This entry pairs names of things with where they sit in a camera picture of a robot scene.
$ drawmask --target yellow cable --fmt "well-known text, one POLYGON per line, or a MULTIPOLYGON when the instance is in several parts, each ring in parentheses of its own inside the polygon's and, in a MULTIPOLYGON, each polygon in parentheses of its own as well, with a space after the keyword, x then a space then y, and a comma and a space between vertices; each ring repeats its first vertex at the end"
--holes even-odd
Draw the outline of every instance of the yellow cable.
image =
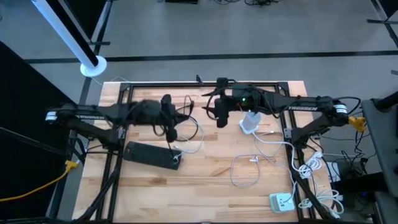
POLYGON ((43 188, 48 187, 49 185, 52 185, 52 184, 56 183, 60 179, 64 178, 69 173, 69 171, 71 169, 77 167, 77 163, 72 162, 72 161, 66 161, 65 165, 67 165, 67 167, 65 168, 65 172, 60 177, 58 177, 57 179, 55 179, 55 180, 53 180, 53 181, 51 181, 51 182, 39 187, 39 188, 36 188, 36 189, 34 189, 34 190, 30 191, 30 192, 27 192, 26 194, 23 194, 23 195, 19 195, 19 196, 15 196, 15 197, 9 197, 9 198, 0 198, 0 202, 6 202, 6 201, 10 201, 10 200, 20 199, 20 198, 26 197, 28 195, 31 195, 31 194, 39 191, 39 190, 42 190, 43 188))

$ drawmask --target butcher block tabletop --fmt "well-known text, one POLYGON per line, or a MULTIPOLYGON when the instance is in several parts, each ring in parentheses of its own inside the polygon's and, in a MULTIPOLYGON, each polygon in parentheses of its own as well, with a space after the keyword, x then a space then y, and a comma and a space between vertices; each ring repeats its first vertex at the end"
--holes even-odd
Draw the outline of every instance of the butcher block tabletop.
MULTIPOLYGON (((103 85, 100 106, 109 106, 117 102, 121 83, 110 82, 103 85)), ((304 83, 288 82, 292 96, 306 96, 304 83)), ((274 88, 262 87, 269 91, 274 88)), ((231 161, 243 154, 258 154, 253 135, 245 135, 239 127, 239 120, 244 118, 242 112, 231 112, 228 125, 217 128, 216 121, 206 115, 201 109, 206 106, 208 97, 202 94, 212 91, 212 87, 184 88, 141 88, 135 87, 132 100, 160 100, 165 94, 172 96, 172 103, 177 108, 183 106, 185 95, 195 102, 192 117, 204 129, 204 142, 200 150, 194 154, 183 154, 178 170, 163 169, 131 161, 123 161, 118 194, 114 210, 113 222, 121 223, 155 223, 155 222, 296 222, 295 210, 287 213, 273 213, 269 205, 269 195, 281 192, 292 192, 290 175, 284 166, 288 166, 285 146, 267 161, 260 158, 260 178, 257 184, 250 187, 236 187, 231 183, 231 161)), ((295 112, 297 126, 305 126, 313 120, 312 113, 295 112)), ((96 121, 97 127, 108 129, 105 121, 96 121)), ((189 137, 196 126, 192 121, 186 121, 176 127, 179 136, 189 137)), ((259 129, 261 134, 275 131, 274 134, 261 136, 265 141, 281 141, 282 134, 279 121, 272 116, 262 114, 259 129)), ((190 142, 173 142, 171 146, 193 151, 201 142, 202 132, 190 142)), ((154 134, 152 126, 130 126, 126 143, 129 141, 166 147, 165 136, 154 134)), ((97 146, 98 141, 90 142, 89 147, 97 146)), ((320 150, 312 142, 308 143, 320 150)), ((272 155, 278 150, 278 144, 263 144, 258 142, 260 150, 272 155)), ((93 151, 104 151, 102 148, 93 151)), ((304 149, 308 159, 313 151, 304 149)), ((116 162, 113 156, 111 170, 116 162)), ((234 180, 239 184, 252 182, 256 179, 257 166, 249 161, 251 157, 240 157, 234 165, 234 180)), ((78 218, 90 206, 100 191, 106 154, 88 154, 80 182, 73 218, 78 218)), ((319 191, 330 189, 328 172, 325 164, 316 170, 313 176, 319 186, 319 191)), ((106 218, 109 208, 111 190, 104 200, 103 217, 106 218)))

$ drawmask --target grey floor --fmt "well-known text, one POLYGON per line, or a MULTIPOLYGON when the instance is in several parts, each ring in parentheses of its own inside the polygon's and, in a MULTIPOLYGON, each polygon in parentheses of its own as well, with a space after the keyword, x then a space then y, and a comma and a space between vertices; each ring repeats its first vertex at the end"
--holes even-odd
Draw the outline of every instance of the grey floor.
MULTIPOLYGON (((63 58, 73 54, 28 0, 0 0, 0 40, 22 58, 63 58)), ((153 56, 185 54, 252 54, 281 52, 334 52, 397 50, 378 19, 370 0, 283 0, 266 7, 243 3, 220 6, 200 0, 199 5, 156 0, 115 1, 104 40, 110 46, 100 55, 153 56)), ((131 81, 303 80, 309 95, 386 96, 397 90, 398 56, 184 60, 169 62, 111 62, 97 78, 116 76, 131 81)), ((78 101, 83 75, 78 63, 32 65, 54 85, 78 101)), ((88 103, 96 104, 101 86, 91 83, 88 103)), ((349 126, 334 128, 326 136, 353 138, 349 126)), ((354 154, 354 143, 322 139, 328 153, 342 149, 354 154)), ((370 138, 361 148, 374 153, 370 138)), ((380 171, 373 157, 367 169, 380 171)), ((79 184, 79 172, 70 174, 60 218, 70 219, 79 184)))

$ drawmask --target white power adapter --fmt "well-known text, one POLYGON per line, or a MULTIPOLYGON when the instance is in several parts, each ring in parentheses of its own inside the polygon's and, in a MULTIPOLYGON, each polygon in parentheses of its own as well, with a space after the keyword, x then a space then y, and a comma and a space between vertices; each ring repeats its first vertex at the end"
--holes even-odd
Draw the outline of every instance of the white power adapter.
POLYGON ((283 213, 294 210, 292 194, 290 193, 270 194, 269 205, 274 213, 283 213))
POLYGON ((252 134, 259 129, 260 120, 260 113, 248 112, 239 125, 244 134, 252 134))

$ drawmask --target black curtain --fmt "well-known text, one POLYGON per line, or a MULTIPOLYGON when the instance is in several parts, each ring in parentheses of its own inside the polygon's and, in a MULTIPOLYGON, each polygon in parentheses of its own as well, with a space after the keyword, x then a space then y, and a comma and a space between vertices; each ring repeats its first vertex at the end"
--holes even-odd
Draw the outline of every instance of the black curtain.
POLYGON ((398 0, 379 0, 379 2, 388 18, 394 15, 398 10, 398 0))
MULTIPOLYGON (((74 103, 0 41, 0 127, 65 151, 69 130, 45 122, 46 109, 74 103)), ((29 192, 59 177, 65 157, 0 133, 0 198, 29 192)), ((22 199, 0 202, 0 220, 44 217, 55 184, 22 199)))
POLYGON ((65 0, 88 38, 92 38, 106 0, 65 0))

